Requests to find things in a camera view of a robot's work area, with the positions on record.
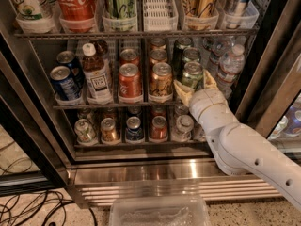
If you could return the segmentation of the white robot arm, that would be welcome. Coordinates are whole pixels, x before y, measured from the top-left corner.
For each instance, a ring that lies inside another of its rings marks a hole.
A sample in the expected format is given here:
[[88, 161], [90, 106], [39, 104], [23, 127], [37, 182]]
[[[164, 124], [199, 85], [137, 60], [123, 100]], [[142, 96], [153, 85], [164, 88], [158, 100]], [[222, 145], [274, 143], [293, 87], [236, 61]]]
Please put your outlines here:
[[209, 73], [205, 74], [203, 89], [191, 89], [178, 80], [174, 89], [204, 130], [215, 162], [224, 173], [251, 172], [301, 209], [301, 167], [257, 131], [237, 120]]

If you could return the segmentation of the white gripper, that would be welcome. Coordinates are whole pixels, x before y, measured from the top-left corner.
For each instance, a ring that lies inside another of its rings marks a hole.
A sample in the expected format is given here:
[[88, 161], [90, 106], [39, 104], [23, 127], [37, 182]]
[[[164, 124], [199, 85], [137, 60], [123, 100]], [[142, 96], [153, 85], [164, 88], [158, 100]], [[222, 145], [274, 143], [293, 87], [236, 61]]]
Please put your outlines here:
[[228, 124], [238, 123], [228, 102], [218, 89], [211, 74], [204, 70], [204, 88], [195, 92], [178, 80], [173, 81], [178, 97], [189, 106], [191, 115], [203, 128], [205, 135], [217, 135]]

